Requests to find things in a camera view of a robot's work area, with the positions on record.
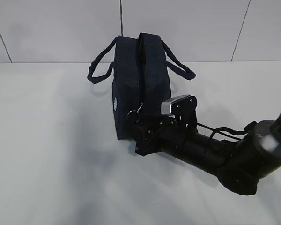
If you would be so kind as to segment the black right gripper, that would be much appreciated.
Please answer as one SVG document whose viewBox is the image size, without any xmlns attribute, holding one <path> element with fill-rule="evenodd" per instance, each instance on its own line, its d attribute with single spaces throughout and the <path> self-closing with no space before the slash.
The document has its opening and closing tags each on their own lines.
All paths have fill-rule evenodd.
<svg viewBox="0 0 281 225">
<path fill-rule="evenodd" d="M 166 152 L 174 155 L 182 150 L 186 137 L 198 132 L 196 117 L 161 117 L 131 125 L 136 141 L 135 153 L 141 156 Z"/>
</svg>

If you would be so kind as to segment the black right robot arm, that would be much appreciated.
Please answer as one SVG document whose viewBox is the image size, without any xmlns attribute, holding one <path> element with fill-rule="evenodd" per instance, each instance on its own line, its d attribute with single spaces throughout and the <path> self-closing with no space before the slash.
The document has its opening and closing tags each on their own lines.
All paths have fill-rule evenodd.
<svg viewBox="0 0 281 225">
<path fill-rule="evenodd" d="M 230 191 L 254 195 L 258 182 L 281 167 L 281 113 L 276 120 L 251 122 L 242 131 L 219 127 L 210 136 L 198 132 L 197 99 L 181 95 L 162 102 L 160 118 L 131 125 L 136 153 L 166 153 L 217 177 Z M 216 140 L 222 133 L 241 136 Z"/>
</svg>

